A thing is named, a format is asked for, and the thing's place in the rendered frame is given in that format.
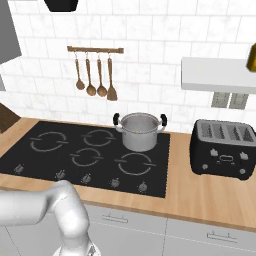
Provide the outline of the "black hob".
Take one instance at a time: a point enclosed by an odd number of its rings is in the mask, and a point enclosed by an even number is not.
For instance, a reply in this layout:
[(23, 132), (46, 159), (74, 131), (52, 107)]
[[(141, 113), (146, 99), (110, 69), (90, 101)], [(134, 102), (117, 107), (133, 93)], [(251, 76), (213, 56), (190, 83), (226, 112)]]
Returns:
[(113, 128), (40, 121), (0, 157), (0, 173), (163, 198), (169, 148), (166, 133), (137, 153)]

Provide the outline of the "wooden utensil rail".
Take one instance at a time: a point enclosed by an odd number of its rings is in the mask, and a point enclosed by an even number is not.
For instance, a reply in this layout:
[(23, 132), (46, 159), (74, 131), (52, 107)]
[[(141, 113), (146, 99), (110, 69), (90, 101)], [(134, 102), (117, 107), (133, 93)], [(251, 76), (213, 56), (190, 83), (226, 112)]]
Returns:
[(93, 52), (93, 53), (117, 53), (124, 54), (124, 48), (95, 48), (67, 46), (68, 52)]

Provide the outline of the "white wall shelf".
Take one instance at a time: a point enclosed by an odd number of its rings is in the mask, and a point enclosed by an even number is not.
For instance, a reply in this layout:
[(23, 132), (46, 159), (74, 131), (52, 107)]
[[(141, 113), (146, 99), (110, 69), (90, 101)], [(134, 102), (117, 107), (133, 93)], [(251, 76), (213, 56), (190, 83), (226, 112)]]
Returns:
[(183, 90), (256, 94), (256, 73), (246, 67), (246, 60), (183, 57)]

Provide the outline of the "black extractor hood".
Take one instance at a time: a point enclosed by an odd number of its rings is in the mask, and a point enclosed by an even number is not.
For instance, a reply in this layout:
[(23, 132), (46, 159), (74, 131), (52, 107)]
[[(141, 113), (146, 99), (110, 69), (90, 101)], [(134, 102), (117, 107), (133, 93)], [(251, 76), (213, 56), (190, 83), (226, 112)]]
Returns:
[(44, 0), (51, 12), (73, 12), (76, 10), (78, 0)]

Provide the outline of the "grey cupboard door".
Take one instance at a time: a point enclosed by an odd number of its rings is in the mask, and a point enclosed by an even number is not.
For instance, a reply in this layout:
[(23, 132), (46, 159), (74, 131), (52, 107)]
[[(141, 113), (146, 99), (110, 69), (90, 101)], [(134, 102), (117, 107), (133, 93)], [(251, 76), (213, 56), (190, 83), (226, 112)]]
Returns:
[(13, 226), (7, 230), (21, 256), (53, 256), (62, 245), (53, 214), (47, 214), (38, 224)]

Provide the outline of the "grey wall socket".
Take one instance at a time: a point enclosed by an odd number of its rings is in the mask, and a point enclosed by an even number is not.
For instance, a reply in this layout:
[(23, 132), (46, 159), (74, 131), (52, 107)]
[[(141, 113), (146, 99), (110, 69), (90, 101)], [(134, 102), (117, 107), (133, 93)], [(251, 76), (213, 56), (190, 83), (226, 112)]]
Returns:
[(229, 104), (230, 109), (243, 110), (246, 106), (248, 94), (233, 93)]
[(229, 101), (229, 93), (215, 92), (212, 99), (212, 107), (215, 108), (226, 108)]

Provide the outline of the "grey wall cupboard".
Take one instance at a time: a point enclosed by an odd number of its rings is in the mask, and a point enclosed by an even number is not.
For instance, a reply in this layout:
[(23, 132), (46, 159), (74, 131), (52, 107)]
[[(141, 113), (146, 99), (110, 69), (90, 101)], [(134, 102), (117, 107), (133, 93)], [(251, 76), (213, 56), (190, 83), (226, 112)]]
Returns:
[(0, 0), (0, 67), (22, 55), (7, 0)]

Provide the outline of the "grey drawer front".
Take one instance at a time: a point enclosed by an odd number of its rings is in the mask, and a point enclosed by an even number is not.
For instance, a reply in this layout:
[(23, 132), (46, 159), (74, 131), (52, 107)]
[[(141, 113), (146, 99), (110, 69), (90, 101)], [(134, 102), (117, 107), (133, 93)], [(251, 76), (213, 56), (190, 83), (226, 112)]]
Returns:
[[(166, 219), (163, 217), (157, 217), (147, 214), (122, 211), (117, 209), (86, 205), (85, 206), (89, 218), (92, 222), (101, 224), (108, 224), (116, 227), (127, 228), (131, 230), (137, 230), (142, 232), (148, 232), (153, 234), (164, 235), (166, 229)], [(128, 223), (117, 223), (102, 219), (102, 215), (111, 214), (116, 217), (124, 217), (128, 219)]]
[(166, 234), (188, 241), (204, 242), (256, 253), (256, 233), (254, 232), (168, 219)]

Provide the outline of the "small wooden spoon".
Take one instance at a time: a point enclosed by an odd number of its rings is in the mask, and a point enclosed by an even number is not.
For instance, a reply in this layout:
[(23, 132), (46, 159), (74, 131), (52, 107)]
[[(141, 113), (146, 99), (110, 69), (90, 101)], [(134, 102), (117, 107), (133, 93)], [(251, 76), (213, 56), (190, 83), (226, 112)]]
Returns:
[(83, 83), (83, 81), (81, 80), (80, 77), (80, 69), (79, 69), (79, 61), (78, 61), (78, 56), (75, 56), (75, 64), (76, 64), (76, 71), (77, 71), (77, 82), (76, 82), (76, 87), (78, 90), (84, 90), (85, 89), (85, 85)]

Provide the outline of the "wooden spatula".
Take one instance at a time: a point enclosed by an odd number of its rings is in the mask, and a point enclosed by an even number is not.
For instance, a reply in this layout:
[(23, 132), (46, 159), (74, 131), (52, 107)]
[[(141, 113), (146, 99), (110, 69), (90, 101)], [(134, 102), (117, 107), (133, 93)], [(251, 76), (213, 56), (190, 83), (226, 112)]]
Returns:
[(108, 57), (108, 73), (109, 73), (109, 88), (107, 91), (107, 99), (110, 101), (116, 101), (117, 93), (113, 86), (113, 81), (112, 81), (112, 59), (111, 59), (111, 57)]

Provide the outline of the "black toaster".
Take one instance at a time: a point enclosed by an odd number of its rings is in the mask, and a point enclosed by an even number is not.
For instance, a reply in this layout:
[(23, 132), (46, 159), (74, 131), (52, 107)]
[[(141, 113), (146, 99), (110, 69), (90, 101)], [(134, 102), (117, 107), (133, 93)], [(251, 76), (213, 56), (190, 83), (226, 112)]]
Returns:
[(244, 123), (199, 119), (189, 155), (195, 174), (247, 180), (256, 166), (256, 132)]

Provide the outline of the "yellow bottle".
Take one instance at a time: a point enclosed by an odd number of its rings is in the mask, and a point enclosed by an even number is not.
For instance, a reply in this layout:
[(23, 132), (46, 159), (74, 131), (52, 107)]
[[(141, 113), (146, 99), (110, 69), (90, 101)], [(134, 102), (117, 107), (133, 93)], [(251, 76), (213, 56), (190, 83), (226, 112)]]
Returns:
[(251, 47), (246, 67), (250, 72), (256, 72), (256, 43)]

